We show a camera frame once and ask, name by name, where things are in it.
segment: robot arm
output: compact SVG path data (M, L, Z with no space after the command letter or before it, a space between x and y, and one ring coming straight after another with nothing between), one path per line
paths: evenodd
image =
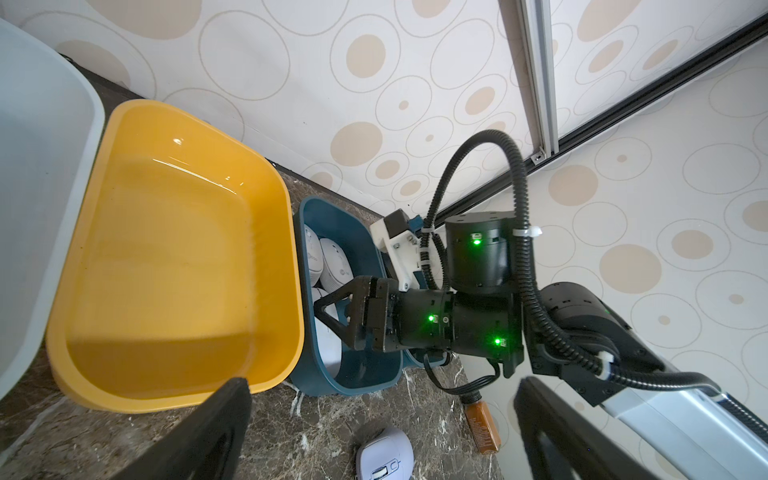
M447 219L443 288L401 291L398 280L356 277L315 302L317 318L352 349L371 344L383 352L423 348L480 356L497 370L501 364L507 378L524 359L525 337L534 373L558 376L593 406L602 405L690 478L768 478L762 420L706 376L676 371L586 288L536 288L525 169L503 132L473 135L446 167L421 230L427 284L435 285L429 238L445 187L463 157L485 142L507 155L515 211ZM345 325L323 309L347 297Z

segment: white computer mouse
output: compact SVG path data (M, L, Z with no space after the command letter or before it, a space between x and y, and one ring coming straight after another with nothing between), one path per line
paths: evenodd
M312 302L315 303L320 298L328 295L323 289L312 289ZM330 304L326 307L326 312L335 319L339 319L336 312L336 305ZM317 332L317 348L320 350L320 359L332 377L336 377L341 369L341 339L326 326L325 323L315 318L315 331Z
M324 289L332 292L354 278L352 268L338 243L330 238L321 238L320 246L323 248L324 262L320 283Z
M320 280L320 274L323 273L323 248L320 246L320 238L307 225L304 225L304 238L306 239L306 260L310 269L310 283L315 286L317 280Z
M408 480L413 473L413 447L406 434L387 427L357 451L358 480Z

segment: small brown bottle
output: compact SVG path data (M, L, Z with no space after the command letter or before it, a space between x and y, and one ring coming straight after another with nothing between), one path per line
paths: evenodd
M480 392L475 390L472 393L462 395L460 398L464 406L464 413L467 415L469 430L472 432L475 445L477 445L480 453L492 455L498 452L502 439L498 436L491 411L488 409L488 404L482 401Z

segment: blue plastic basket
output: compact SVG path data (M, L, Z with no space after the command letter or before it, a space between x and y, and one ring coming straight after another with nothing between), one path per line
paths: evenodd
M444 352L439 359L432 360L429 363L429 366L431 366L432 368L437 368L437 367L441 366L443 363L445 363L445 356L446 355L447 354ZM418 358L417 359L413 355L411 350L403 350L402 351L402 367L403 368L409 367L409 366L414 366L414 367L418 367L420 369L423 369L424 368L424 362L422 360L423 360L423 358Z
M339 393L362 395L389 388L397 383L402 371L402 353L378 353L372 350L350 350L342 345L341 368L333 378L320 358L312 305L310 270L307 266L304 225L320 238L330 238L344 250L354 275L386 276L381 254L371 234L360 220L318 197L307 197L293 215L296 249L299 260L301 296L304 304L304 348L299 362L290 374L291 382L308 396ZM339 320L344 323L348 300L336 304Z

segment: wallpaper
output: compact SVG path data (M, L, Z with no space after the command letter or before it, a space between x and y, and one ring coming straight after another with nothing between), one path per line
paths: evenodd
M589 288L678 369L768 419L768 41L530 177L540 287ZM505 190L478 207L511 210ZM488 363L462 357L468 377ZM527 362L483 389L506 478L530 478L512 399ZM659 478L682 475L566 383L541 377Z
M766 4L552 0L561 133ZM424 214L476 131L534 149L496 0L0 0L0 15L381 214ZM503 171L498 151L473 152L445 206Z
M768 0L551 0L562 137L768 10Z

